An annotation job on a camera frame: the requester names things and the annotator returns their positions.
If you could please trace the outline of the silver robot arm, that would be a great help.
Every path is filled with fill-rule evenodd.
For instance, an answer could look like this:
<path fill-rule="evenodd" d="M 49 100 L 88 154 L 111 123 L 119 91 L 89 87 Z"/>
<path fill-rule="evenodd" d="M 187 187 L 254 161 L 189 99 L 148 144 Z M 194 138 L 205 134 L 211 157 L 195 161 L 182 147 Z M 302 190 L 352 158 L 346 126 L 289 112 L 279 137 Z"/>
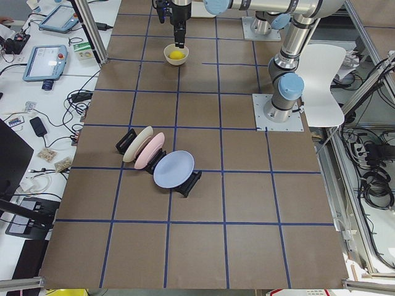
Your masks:
<path fill-rule="evenodd" d="M 274 112 L 291 112 L 294 103 L 302 96 L 304 82 L 295 74 L 299 56 L 313 34 L 317 22 L 335 13 L 343 1 L 204 1 L 212 15 L 228 9 L 289 14 L 293 16 L 290 28 L 278 54 L 269 62 L 269 74 L 274 94 L 268 104 Z"/>
<path fill-rule="evenodd" d="M 250 29 L 257 35 L 268 35 L 272 30 L 282 30 L 290 22 L 290 14 L 256 11 Z"/>

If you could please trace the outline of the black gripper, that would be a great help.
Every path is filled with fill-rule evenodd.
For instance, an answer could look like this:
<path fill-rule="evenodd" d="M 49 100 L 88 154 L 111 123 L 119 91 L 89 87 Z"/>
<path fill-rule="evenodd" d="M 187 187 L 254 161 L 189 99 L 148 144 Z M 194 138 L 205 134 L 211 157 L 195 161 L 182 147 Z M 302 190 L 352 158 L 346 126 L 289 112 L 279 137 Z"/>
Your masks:
<path fill-rule="evenodd" d="M 171 24 L 173 25 L 175 45 L 177 48 L 183 49 L 186 35 L 186 22 L 191 18 L 192 1 L 170 1 L 170 8 L 172 11 Z"/>

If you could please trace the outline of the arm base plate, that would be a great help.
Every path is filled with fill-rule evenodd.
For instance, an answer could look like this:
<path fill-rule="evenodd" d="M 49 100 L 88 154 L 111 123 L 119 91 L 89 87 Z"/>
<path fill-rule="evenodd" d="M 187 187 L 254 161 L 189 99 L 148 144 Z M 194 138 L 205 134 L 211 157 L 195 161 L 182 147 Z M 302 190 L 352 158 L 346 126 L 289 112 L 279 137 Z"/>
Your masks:
<path fill-rule="evenodd" d="M 250 25 L 255 17 L 242 17 L 243 25 L 243 35 L 245 40 L 250 41 L 270 41 L 270 42 L 280 42 L 281 36 L 279 30 L 272 30 L 268 35 L 257 35 L 253 33 L 250 29 Z"/>
<path fill-rule="evenodd" d="M 272 105 L 272 94 L 252 95 L 256 129 L 259 131 L 303 132 L 301 114 L 295 103 L 288 111 L 276 109 Z"/>

